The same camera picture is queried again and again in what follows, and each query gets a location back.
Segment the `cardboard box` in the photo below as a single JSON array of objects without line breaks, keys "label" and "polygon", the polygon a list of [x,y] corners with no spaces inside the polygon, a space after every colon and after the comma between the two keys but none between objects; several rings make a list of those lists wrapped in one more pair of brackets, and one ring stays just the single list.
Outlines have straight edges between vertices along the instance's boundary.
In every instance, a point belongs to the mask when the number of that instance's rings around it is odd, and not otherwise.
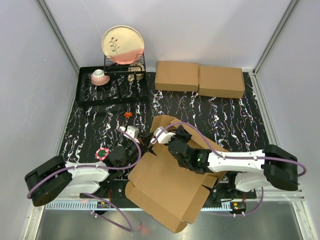
[{"label": "cardboard box", "polygon": [[197,92],[199,64],[177,61],[158,61],[155,89],[158,91]]},{"label": "cardboard box", "polygon": [[126,197],[173,233],[197,219],[210,189],[226,172],[197,174],[180,167],[168,147],[156,143],[128,175]]},{"label": "cardboard box", "polygon": [[200,96],[241,99],[245,93],[243,71],[236,67],[199,66]]}]

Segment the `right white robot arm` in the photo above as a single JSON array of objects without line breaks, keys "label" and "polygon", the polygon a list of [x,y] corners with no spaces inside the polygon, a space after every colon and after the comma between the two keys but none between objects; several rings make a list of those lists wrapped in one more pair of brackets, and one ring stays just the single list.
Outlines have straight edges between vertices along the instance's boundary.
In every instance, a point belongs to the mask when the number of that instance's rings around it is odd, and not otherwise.
[{"label": "right white robot arm", "polygon": [[227,192],[232,198],[268,186],[298,189],[298,159],[276,145],[250,152],[218,152],[191,147],[188,142],[192,136],[182,125],[166,134],[168,151],[180,167],[197,174],[231,172]]}]

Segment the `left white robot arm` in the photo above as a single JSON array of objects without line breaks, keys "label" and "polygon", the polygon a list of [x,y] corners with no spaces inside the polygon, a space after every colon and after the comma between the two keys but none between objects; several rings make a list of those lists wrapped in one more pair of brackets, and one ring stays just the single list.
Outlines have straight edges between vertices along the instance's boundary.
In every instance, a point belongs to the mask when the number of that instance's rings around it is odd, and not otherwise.
[{"label": "left white robot arm", "polygon": [[95,162],[71,162],[54,156],[24,177],[27,198],[35,207],[56,198],[88,198],[91,194],[103,198],[110,193],[109,183],[122,179],[147,151],[152,136],[138,134],[134,140],[125,136],[111,149],[100,147],[95,152]]}]

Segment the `pink green flower coaster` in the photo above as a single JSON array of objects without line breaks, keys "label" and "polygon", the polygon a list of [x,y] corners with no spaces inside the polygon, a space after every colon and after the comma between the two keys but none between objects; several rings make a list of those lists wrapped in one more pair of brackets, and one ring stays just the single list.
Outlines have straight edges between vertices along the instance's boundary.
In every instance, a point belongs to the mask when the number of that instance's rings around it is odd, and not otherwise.
[{"label": "pink green flower coaster", "polygon": [[95,152],[95,158],[99,161],[104,161],[109,155],[110,150],[107,147],[101,147]]}]

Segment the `red maple leaf ornament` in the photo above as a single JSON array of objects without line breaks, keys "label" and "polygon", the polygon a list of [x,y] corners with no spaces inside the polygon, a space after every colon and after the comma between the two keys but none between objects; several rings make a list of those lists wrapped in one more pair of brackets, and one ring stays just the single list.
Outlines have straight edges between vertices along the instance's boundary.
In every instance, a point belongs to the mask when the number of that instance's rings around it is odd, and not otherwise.
[{"label": "red maple leaf ornament", "polygon": [[132,113],[132,112],[127,111],[127,112],[124,113],[124,117],[125,117],[126,119],[129,119],[129,118],[131,118],[132,116],[133,116],[133,113]]}]

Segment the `pink patterned bowl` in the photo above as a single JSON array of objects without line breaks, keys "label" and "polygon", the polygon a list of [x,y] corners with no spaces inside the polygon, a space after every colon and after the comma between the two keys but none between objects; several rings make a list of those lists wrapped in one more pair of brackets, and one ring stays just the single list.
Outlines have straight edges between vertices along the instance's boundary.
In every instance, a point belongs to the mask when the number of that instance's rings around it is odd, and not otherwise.
[{"label": "pink patterned bowl", "polygon": [[105,75],[104,71],[102,69],[96,69],[91,74],[91,83],[95,86],[103,86],[107,84],[110,81],[110,76]]}]

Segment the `cream ceramic mug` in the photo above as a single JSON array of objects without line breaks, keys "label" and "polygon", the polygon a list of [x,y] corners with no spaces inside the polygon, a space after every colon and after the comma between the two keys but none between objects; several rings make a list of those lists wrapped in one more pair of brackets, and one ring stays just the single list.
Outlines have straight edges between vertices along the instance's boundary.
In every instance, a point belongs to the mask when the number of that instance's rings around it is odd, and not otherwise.
[{"label": "cream ceramic mug", "polygon": [[127,80],[130,83],[133,83],[134,80],[139,82],[144,77],[143,72],[145,71],[145,67],[140,62],[132,63],[132,64],[129,65],[128,71],[130,72],[130,74],[128,75]]}]

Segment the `cream pink floral plate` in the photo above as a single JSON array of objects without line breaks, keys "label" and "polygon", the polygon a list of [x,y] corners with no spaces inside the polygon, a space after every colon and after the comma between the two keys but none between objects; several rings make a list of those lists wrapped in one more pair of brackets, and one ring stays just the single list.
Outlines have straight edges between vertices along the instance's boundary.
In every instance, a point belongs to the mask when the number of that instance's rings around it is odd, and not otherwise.
[{"label": "cream pink floral plate", "polygon": [[145,49],[144,39],[134,28],[118,25],[108,29],[101,40],[104,55],[119,65],[129,65],[138,59]]}]

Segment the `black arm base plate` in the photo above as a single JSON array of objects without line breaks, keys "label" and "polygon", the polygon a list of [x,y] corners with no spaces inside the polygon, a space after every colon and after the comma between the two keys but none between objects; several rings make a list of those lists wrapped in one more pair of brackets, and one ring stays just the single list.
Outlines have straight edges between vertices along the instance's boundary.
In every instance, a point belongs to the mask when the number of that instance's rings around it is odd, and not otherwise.
[{"label": "black arm base plate", "polygon": [[[100,188],[93,195],[108,199],[111,197],[111,202],[118,208],[137,208],[137,206],[127,199],[125,188],[128,180],[113,180],[110,182],[100,183]],[[255,200],[257,194],[255,190],[243,193],[237,190],[228,189],[228,181],[216,183],[213,189],[210,189],[210,194],[203,205],[205,208],[220,207],[227,200],[242,200],[245,196],[247,200]]]}]

